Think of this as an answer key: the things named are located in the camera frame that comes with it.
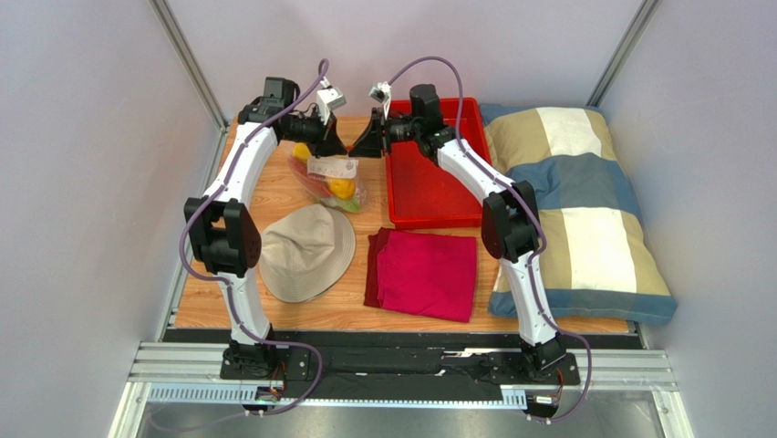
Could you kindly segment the yellow fake pear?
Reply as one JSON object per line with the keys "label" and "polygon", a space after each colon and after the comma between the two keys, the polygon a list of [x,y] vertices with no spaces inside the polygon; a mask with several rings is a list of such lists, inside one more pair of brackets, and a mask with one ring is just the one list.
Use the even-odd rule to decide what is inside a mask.
{"label": "yellow fake pear", "polygon": [[354,179],[328,178],[326,180],[328,190],[340,200],[349,200],[356,195],[357,183]]}

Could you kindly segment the yellow fake pepper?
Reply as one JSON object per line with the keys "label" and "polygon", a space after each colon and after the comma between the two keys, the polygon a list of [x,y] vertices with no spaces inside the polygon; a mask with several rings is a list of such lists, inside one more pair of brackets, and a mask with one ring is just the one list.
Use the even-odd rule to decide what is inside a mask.
{"label": "yellow fake pepper", "polygon": [[312,154],[307,145],[302,142],[296,143],[292,149],[292,157],[301,163],[307,163],[311,156]]}

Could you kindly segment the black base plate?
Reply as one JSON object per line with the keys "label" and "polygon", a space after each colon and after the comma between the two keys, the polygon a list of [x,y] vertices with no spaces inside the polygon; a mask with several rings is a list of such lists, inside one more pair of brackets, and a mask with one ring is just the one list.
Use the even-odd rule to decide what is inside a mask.
{"label": "black base plate", "polygon": [[220,378],[256,381],[258,394],[310,400],[398,402],[498,402],[502,387],[526,386],[556,393],[584,381],[572,354],[533,370],[517,351],[467,353],[443,349],[229,347]]}

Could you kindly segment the beige bucket hat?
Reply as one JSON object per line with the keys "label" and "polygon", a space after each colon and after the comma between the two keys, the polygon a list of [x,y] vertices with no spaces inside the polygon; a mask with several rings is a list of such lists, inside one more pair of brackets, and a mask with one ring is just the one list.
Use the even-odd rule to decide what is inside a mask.
{"label": "beige bucket hat", "polygon": [[285,303],[303,303],[327,292],[349,269],[356,234],[335,209],[311,204],[269,224],[258,263],[268,291]]}

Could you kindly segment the red plastic tray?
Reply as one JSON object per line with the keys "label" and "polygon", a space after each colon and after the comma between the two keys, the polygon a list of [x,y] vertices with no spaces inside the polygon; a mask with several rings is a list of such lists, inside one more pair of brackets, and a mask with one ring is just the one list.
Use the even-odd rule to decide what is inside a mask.
{"label": "red plastic tray", "polygon": [[[453,126],[457,98],[440,101],[444,121]],[[461,134],[476,154],[491,164],[475,98],[463,99]],[[414,141],[394,142],[386,156],[388,216],[400,230],[481,226],[482,202],[456,178],[423,157]]]}

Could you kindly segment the aluminium frame rail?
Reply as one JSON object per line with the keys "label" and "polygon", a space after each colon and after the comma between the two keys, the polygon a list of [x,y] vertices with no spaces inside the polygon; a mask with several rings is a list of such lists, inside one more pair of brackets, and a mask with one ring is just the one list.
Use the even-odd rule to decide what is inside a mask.
{"label": "aluminium frame rail", "polygon": [[284,373],[231,379],[225,347],[210,343],[149,343],[138,348],[129,382],[143,384],[150,402],[212,402],[280,407],[299,396],[304,406],[517,409],[540,399],[575,402],[597,391],[673,392],[678,385],[667,355],[646,349],[571,350],[544,382],[531,382],[515,365],[518,349],[324,348],[317,379],[316,358],[287,351]]}

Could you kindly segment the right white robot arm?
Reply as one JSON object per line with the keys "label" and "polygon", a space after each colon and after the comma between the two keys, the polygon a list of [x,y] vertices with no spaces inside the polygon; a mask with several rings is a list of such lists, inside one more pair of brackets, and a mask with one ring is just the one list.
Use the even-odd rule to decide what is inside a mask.
{"label": "right white robot arm", "polygon": [[391,86],[379,82],[369,96],[379,102],[368,127],[350,150],[359,158],[382,158],[394,144],[414,141],[420,154],[454,177],[482,204],[481,238],[508,278],[523,342],[514,368],[532,382],[557,374],[566,356],[561,330],[549,311],[539,255],[546,239],[534,188],[496,171],[461,136],[460,125],[449,125],[431,84],[410,90],[410,113],[391,112]]}

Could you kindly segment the magenta folded cloth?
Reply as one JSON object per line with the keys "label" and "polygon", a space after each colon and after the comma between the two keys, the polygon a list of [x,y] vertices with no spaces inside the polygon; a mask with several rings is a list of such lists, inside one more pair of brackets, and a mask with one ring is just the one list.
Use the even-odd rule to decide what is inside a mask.
{"label": "magenta folded cloth", "polygon": [[363,305],[468,323],[477,288],[473,237],[381,228],[368,237]]}

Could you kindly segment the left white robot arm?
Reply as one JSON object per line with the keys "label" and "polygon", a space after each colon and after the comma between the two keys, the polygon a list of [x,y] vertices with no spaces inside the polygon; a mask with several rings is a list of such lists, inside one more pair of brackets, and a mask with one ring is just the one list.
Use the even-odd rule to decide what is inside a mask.
{"label": "left white robot arm", "polygon": [[345,153],[332,111],[343,93],[324,76],[306,91],[292,80],[268,77],[264,92],[237,116],[233,145],[214,182],[184,205],[182,244],[189,244],[205,271],[200,278],[218,283],[231,321],[231,340],[223,353],[225,379],[268,380],[281,375],[272,325],[257,291],[255,267],[262,237],[249,211],[260,174],[281,141],[306,144],[312,153]]}

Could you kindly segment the clear zip top bag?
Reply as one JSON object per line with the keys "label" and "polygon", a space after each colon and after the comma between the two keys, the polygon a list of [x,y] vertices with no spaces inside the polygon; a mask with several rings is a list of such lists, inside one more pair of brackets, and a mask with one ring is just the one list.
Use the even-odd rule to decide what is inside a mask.
{"label": "clear zip top bag", "polygon": [[299,142],[288,150],[287,164],[317,202],[352,214],[362,212],[367,191],[361,182],[358,159],[342,155],[317,158]]}

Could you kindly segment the plaid pillow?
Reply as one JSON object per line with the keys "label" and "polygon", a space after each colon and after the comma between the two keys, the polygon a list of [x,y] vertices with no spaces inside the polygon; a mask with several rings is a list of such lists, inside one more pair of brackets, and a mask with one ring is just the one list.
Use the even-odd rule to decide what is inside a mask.
{"label": "plaid pillow", "polygon": [[667,325],[678,303],[646,246],[604,115],[592,107],[498,104],[480,112],[492,165],[534,188],[552,315]]}

